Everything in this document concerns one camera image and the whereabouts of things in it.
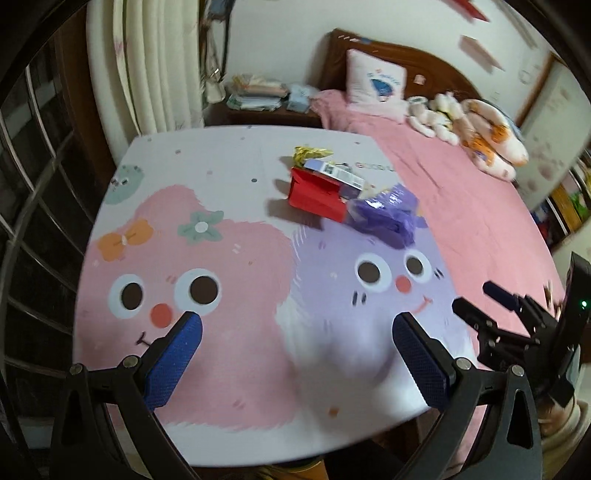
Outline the person right hand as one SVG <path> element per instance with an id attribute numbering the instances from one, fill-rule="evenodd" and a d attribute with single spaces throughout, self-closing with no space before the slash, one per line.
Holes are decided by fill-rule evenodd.
<path id="1" fill-rule="evenodd" d="M 538 425 L 543 438 L 554 435 L 568 421 L 575 410 L 576 400 L 572 397 L 563 407 L 552 398 L 541 399 L 537 403 Z"/>

